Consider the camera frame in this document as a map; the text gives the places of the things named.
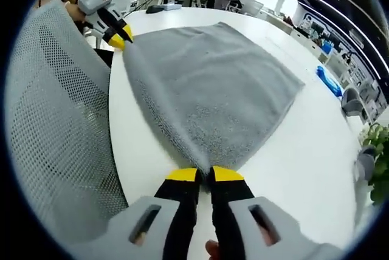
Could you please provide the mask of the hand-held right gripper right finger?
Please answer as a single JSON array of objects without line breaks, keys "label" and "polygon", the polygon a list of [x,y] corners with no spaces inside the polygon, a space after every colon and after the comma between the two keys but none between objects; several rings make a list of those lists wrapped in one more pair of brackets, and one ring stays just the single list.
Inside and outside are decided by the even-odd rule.
[{"label": "hand-held right gripper right finger", "polygon": [[308,239],[289,213],[254,196],[236,171],[212,167],[209,188],[220,259],[334,259],[334,246]]}]

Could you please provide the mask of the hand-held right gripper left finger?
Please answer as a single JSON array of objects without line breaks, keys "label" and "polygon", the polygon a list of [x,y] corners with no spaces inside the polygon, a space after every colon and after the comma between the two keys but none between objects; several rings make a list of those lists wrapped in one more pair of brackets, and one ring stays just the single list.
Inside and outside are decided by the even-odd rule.
[{"label": "hand-held right gripper left finger", "polygon": [[108,222],[97,239],[78,246],[79,259],[186,259],[197,221],[201,175],[171,172],[155,195],[142,196]]}]

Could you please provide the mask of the person's right hand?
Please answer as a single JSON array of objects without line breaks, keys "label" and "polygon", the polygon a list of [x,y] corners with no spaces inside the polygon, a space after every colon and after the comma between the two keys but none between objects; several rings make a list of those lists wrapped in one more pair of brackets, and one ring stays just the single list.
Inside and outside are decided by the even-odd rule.
[{"label": "person's right hand", "polygon": [[208,240],[205,243],[205,250],[209,255],[209,260],[220,260],[219,243],[214,240]]}]

